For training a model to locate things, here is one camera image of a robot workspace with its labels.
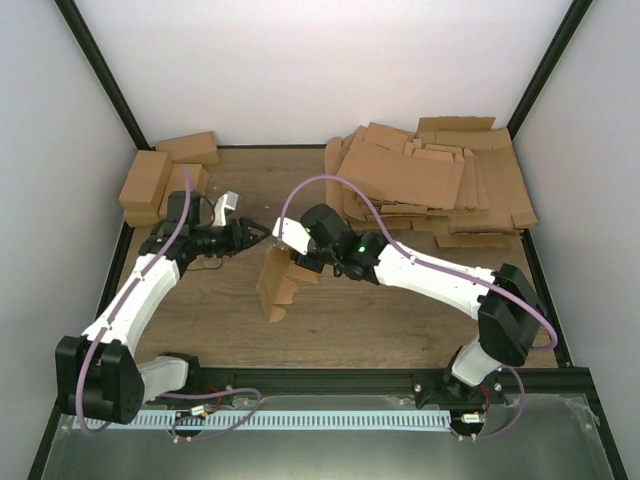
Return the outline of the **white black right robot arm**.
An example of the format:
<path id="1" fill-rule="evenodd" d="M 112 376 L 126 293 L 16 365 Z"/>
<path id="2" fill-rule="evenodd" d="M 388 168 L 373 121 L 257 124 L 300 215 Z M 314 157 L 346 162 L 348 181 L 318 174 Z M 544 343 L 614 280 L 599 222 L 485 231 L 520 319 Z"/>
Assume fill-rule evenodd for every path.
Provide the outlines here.
<path id="1" fill-rule="evenodd" d="M 326 204 L 298 221 L 284 219 L 274 233 L 302 268 L 320 273 L 330 266 L 337 277 L 409 290 L 476 321 L 477 335 L 456 351 L 436 388 L 456 403 L 471 400 L 499 367 L 523 365 L 545 318 L 538 295 L 517 267 L 466 267 L 381 233 L 358 233 Z"/>

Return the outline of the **brown cardboard box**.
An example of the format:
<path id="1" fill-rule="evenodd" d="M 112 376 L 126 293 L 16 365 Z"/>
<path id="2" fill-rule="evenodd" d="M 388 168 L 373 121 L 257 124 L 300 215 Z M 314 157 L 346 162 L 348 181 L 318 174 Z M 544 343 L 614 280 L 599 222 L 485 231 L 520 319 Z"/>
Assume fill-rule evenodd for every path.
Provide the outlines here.
<path id="1" fill-rule="evenodd" d="M 320 273 L 296 265 L 289 250 L 271 246 L 256 286 L 266 320 L 277 323 L 285 317 L 285 307 L 293 303 L 298 289 L 297 281 L 317 284 L 320 278 Z"/>

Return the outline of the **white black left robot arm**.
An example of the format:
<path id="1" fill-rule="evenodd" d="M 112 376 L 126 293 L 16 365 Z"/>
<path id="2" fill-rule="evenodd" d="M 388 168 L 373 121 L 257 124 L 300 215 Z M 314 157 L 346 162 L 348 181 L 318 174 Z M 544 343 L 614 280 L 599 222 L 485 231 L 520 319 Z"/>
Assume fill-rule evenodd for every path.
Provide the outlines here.
<path id="1" fill-rule="evenodd" d="M 204 392 L 194 355 L 166 352 L 139 364 L 135 352 L 164 297 L 199 257 L 233 257 L 271 234 L 250 219 L 231 217 L 238 196 L 213 203 L 213 221 L 200 221 L 202 195 L 174 191 L 165 219 L 139 249 L 134 268 L 102 314 L 78 337 L 65 336 L 55 350 L 57 405 L 66 415 L 128 424 L 141 406 L 172 394 L 181 403 Z"/>

